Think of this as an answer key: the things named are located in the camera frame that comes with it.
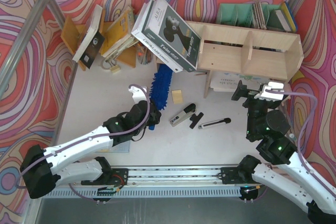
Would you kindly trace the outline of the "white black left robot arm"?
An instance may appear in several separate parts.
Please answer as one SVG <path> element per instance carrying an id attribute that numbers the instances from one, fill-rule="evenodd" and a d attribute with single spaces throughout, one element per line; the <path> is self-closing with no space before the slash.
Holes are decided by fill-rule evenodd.
<path id="1" fill-rule="evenodd" d="M 140 101 L 129 112 L 109 118 L 101 126 L 72 141 L 47 148 L 33 145 L 20 167 L 30 198 L 40 198 L 59 185 L 74 182 L 108 184 L 114 174 L 105 158 L 96 157 L 88 162 L 80 159 L 143 135 L 147 127 L 159 124 L 161 115 L 153 101 Z"/>

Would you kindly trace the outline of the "black plastic clip piece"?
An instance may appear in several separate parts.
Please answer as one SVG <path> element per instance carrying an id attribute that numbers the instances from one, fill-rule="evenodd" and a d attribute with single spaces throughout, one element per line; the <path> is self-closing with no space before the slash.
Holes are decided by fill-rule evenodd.
<path id="1" fill-rule="evenodd" d="M 201 120 L 203 116 L 204 116 L 203 112 L 200 112 L 199 114 L 196 114 L 196 113 L 192 114 L 190 117 L 190 121 L 191 121 L 190 128 L 194 129 L 194 127 L 199 123 L 199 121 Z"/>

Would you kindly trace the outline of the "white black utility knife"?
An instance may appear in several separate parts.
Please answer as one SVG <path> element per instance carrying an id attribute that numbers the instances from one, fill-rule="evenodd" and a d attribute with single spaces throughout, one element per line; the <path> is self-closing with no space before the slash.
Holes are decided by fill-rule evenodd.
<path id="1" fill-rule="evenodd" d="M 210 122 L 200 124 L 198 126 L 198 129 L 205 129 L 205 128 L 209 128 L 209 127 L 214 127 L 214 126 L 220 125 L 220 124 L 228 124 L 230 122 L 231 122 L 230 118 L 224 118 L 224 119 L 220 119 L 220 120 L 210 121 Z"/>

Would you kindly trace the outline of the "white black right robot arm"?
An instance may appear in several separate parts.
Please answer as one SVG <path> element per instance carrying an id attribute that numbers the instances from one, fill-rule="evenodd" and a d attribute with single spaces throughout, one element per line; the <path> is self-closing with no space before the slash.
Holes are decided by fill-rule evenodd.
<path id="1" fill-rule="evenodd" d="M 257 182 L 283 195 L 307 213 L 312 223 L 335 223 L 335 187 L 303 157 L 301 139 L 293 142 L 286 136 L 290 125 L 277 109 L 294 95 L 280 82 L 262 84 L 258 90 L 238 83 L 232 100 L 246 98 L 246 139 L 259 143 L 256 149 L 265 162 L 246 155 L 233 174 L 240 182 Z"/>

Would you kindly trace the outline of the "blue fluffy duster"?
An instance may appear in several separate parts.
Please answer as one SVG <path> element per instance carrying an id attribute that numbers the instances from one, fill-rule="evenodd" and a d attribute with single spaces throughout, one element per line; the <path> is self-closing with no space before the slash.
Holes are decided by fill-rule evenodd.
<path id="1" fill-rule="evenodd" d="M 160 64 L 151 84 L 150 99 L 156 108 L 161 111 L 167 105 L 173 71 L 165 64 Z"/>

